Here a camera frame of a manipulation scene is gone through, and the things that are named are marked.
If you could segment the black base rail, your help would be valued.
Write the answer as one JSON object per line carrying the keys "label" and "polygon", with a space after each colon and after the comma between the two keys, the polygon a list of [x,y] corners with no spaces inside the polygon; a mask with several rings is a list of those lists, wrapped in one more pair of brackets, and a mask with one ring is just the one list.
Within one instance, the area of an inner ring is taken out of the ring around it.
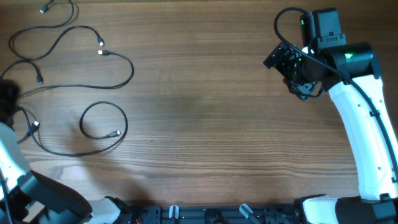
{"label": "black base rail", "polygon": [[280,224],[280,223],[337,223],[330,212],[306,215],[303,208],[289,203],[265,206],[226,207],[133,207],[127,224]]}

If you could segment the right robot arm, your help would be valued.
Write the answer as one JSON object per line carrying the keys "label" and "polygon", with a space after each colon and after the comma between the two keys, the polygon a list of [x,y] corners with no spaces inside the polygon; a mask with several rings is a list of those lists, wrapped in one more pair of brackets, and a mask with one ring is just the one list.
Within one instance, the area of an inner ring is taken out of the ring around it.
{"label": "right robot arm", "polygon": [[292,223],[396,223],[397,138],[384,102],[381,68],[365,42],[347,44],[335,8],[300,10],[303,48],[286,39],[265,59],[301,100],[328,93],[349,139],[357,196],[297,199]]}

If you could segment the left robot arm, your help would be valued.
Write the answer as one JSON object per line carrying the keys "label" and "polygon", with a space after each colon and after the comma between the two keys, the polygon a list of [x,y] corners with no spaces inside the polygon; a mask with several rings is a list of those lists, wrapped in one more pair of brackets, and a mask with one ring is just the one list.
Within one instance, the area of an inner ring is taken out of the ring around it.
{"label": "left robot arm", "polygon": [[116,223],[121,209],[111,198],[87,201],[77,191],[30,168],[12,128],[20,88],[1,80],[1,223],[23,223],[28,206],[44,208],[32,223]]}

